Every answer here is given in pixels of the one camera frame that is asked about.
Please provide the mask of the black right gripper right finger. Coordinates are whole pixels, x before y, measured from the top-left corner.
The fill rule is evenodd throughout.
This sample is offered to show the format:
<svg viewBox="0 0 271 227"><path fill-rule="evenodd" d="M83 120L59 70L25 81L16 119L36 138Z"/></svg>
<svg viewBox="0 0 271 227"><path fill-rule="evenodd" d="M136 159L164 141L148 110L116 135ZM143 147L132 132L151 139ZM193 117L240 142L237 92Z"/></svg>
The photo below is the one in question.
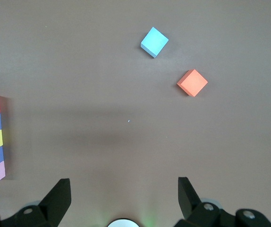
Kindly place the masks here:
<svg viewBox="0 0 271 227"><path fill-rule="evenodd" d="M257 210L238 209L231 215L214 203L202 202L187 177L178 178L178 203L184 217L178 227L271 227Z"/></svg>

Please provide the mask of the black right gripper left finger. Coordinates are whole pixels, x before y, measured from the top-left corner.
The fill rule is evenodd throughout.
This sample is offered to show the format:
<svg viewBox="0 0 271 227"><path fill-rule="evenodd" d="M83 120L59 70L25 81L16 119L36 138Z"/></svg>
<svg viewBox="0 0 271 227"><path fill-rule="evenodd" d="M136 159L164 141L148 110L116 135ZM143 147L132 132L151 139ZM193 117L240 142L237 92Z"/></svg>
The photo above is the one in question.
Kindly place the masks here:
<svg viewBox="0 0 271 227"><path fill-rule="evenodd" d="M70 179L60 179L38 205L23 207L0 227L57 227L71 204Z"/></svg>

